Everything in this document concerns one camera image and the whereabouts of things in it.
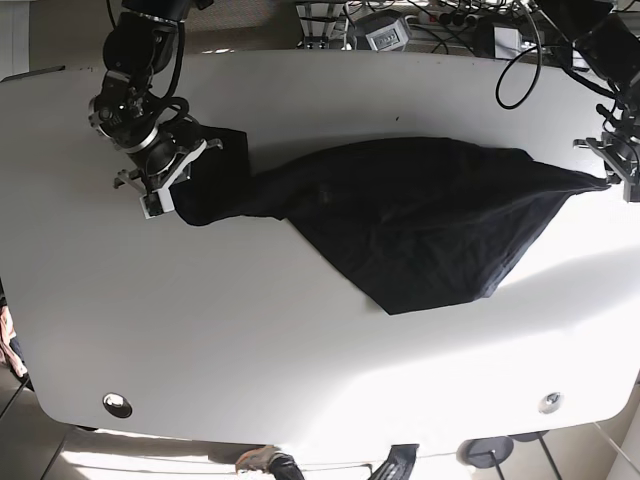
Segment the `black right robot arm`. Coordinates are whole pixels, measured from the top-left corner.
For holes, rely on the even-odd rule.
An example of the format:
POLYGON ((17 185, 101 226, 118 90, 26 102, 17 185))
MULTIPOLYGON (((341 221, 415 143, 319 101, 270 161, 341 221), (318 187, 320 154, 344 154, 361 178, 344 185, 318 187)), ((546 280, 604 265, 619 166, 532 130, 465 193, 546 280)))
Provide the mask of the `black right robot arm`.
POLYGON ((125 1, 103 45, 106 73, 91 100, 88 120, 134 163, 115 187, 141 194, 149 215, 173 208, 171 188, 190 177, 192 163, 220 147, 177 96, 186 46, 185 21, 209 1, 125 1))

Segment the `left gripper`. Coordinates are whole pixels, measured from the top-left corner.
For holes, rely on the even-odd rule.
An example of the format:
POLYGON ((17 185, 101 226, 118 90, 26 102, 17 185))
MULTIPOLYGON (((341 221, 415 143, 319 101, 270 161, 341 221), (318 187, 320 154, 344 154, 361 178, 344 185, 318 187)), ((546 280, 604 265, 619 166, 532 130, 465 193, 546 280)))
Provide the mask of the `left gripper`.
POLYGON ((639 145, 614 133, 603 132, 599 139, 575 139, 573 147, 590 150, 602 159, 608 184, 639 186, 639 145))

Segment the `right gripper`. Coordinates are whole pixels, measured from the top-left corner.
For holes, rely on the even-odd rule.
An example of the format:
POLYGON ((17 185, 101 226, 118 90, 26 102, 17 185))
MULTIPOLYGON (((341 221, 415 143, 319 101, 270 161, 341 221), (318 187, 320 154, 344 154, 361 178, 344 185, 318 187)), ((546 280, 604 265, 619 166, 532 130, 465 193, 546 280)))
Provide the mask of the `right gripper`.
POLYGON ((156 125, 141 146, 125 150, 135 168, 119 171, 113 188, 128 185, 144 197, 168 200, 170 187, 209 149, 222 150, 222 140, 207 138, 204 127, 193 119, 156 125))

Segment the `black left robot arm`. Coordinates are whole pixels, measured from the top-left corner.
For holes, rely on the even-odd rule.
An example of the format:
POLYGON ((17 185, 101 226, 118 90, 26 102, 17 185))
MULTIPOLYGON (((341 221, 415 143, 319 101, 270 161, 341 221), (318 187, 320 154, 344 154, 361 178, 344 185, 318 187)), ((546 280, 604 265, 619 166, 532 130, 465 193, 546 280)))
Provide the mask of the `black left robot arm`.
POLYGON ((537 8, 565 42, 611 88, 613 109, 599 105, 604 118, 599 140, 574 144, 601 157, 611 179, 639 194, 639 39, 608 1, 538 1, 537 8))

